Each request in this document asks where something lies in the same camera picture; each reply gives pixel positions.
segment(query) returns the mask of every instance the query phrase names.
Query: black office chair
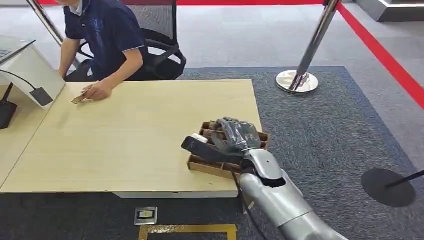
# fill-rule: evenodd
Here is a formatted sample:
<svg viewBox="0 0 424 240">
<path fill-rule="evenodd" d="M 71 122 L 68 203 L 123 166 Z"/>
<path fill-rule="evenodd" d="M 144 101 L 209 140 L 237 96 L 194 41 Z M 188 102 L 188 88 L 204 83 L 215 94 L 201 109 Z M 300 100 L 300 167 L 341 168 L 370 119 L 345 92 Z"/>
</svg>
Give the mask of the black office chair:
<svg viewBox="0 0 424 240">
<path fill-rule="evenodd" d="M 148 61 L 144 68 L 154 79 L 175 80 L 184 72 L 187 60 L 180 50 L 177 40 L 177 0 L 121 0 L 134 12 L 149 48 Z M 83 52 L 84 42 L 78 53 L 90 59 Z M 67 77 L 67 82 L 79 81 L 87 76 L 89 62 L 84 61 L 78 69 Z"/>
</svg>

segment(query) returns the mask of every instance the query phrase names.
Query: navy polo shirt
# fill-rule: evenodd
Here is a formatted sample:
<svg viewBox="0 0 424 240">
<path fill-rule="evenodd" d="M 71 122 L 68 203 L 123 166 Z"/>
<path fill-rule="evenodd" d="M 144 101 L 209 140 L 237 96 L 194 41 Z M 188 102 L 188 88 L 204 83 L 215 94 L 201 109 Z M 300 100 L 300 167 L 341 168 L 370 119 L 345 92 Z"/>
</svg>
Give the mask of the navy polo shirt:
<svg viewBox="0 0 424 240">
<path fill-rule="evenodd" d="M 130 8 L 119 0 L 80 1 L 83 1 L 81 16 L 72 13 L 68 6 L 64 8 L 65 33 L 69 39 L 88 42 L 94 55 L 91 70 L 95 80 L 115 73 L 126 61 L 125 51 L 139 49 L 146 62 L 145 38 Z"/>
</svg>

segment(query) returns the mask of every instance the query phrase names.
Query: red floor stripe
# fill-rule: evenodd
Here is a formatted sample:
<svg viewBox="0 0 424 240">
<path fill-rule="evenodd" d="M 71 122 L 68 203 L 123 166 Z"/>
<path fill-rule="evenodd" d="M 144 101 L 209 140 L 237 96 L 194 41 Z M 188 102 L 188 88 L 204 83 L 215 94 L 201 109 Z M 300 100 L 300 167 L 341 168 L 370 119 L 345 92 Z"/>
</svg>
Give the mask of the red floor stripe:
<svg viewBox="0 0 424 240">
<path fill-rule="evenodd" d="M 415 102 L 424 109 L 424 88 L 399 64 L 398 61 L 371 35 L 371 33 L 343 6 L 338 11 L 353 31 L 383 64 L 396 81 L 408 92 Z"/>
<path fill-rule="evenodd" d="M 57 5 L 55 0 L 39 0 L 42 5 Z M 243 6 L 243 5 L 317 5 L 324 0 L 178 0 L 181 6 Z"/>
</svg>

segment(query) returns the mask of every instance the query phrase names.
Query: stanchion base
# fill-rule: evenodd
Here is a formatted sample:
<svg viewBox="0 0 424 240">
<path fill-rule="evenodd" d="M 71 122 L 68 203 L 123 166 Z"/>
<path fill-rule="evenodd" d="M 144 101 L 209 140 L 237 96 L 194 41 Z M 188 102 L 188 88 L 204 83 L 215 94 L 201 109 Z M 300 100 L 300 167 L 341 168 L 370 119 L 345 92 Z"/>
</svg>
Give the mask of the stanchion base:
<svg viewBox="0 0 424 240">
<path fill-rule="evenodd" d="M 277 86 L 283 91 L 292 94 L 306 94 L 318 88 L 318 79 L 314 75 L 306 73 L 300 86 L 296 90 L 290 90 L 290 85 L 292 85 L 296 74 L 296 70 L 280 72 L 276 78 Z"/>
<path fill-rule="evenodd" d="M 416 198 L 414 187 L 409 182 L 404 182 L 394 187 L 386 187 L 404 177 L 396 172 L 385 169 L 371 169 L 361 178 L 365 192 L 375 201 L 393 208 L 407 207 Z"/>
</svg>

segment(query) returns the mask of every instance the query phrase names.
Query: laptop keyboard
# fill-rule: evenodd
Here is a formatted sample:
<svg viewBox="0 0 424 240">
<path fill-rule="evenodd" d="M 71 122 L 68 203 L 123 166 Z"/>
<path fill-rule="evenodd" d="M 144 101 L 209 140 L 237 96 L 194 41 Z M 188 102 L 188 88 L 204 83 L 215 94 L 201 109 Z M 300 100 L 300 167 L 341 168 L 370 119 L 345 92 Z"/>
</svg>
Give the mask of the laptop keyboard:
<svg viewBox="0 0 424 240">
<path fill-rule="evenodd" d="M 1 50 L 0 49 L 0 59 L 2 59 L 4 56 L 10 54 L 11 51 Z"/>
</svg>

